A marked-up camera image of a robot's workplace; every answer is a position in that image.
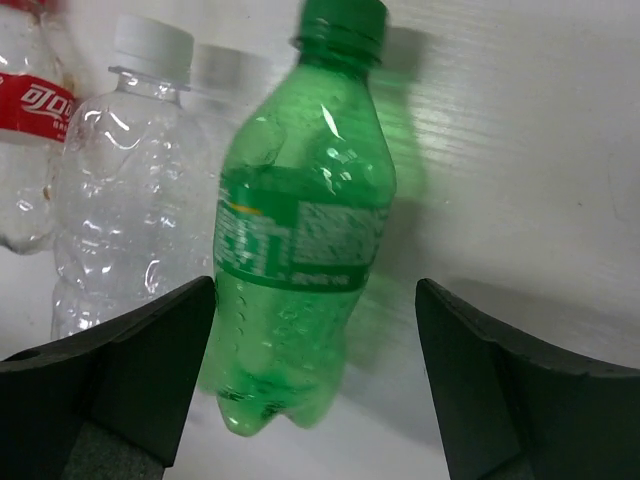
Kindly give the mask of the red cola label bottle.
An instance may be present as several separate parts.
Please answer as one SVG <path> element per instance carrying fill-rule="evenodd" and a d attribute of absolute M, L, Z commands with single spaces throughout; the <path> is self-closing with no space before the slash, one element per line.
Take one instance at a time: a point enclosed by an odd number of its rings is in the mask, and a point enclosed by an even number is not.
<path fill-rule="evenodd" d="M 47 1 L 1 3 L 1 246 L 49 248 L 53 183 L 76 104 L 54 48 Z"/>

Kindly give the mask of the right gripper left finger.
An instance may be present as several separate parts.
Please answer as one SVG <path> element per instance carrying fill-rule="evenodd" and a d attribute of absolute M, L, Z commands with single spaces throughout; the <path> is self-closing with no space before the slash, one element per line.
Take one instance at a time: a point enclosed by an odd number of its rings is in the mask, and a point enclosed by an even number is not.
<path fill-rule="evenodd" d="M 160 479 L 173 466 L 215 312 L 199 277 L 1 362 L 4 479 Z"/>

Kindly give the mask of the green plastic bottle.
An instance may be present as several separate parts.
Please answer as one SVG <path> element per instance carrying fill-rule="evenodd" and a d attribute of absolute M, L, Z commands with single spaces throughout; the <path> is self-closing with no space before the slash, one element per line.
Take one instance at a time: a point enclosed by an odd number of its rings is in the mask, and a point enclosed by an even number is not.
<path fill-rule="evenodd" d="M 216 312 L 198 378 L 226 427 L 311 428 L 346 365 L 346 326 L 396 193 L 369 90 L 388 11 L 308 1 L 296 66 L 237 131 L 214 230 Z"/>

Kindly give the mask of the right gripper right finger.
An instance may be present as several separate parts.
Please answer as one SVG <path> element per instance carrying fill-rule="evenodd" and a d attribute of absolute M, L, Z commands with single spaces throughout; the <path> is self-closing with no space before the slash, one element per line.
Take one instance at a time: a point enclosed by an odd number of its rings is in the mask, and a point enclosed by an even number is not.
<path fill-rule="evenodd" d="M 415 310 L 453 479 L 635 479 L 639 373 L 547 343 L 431 279 Z"/>

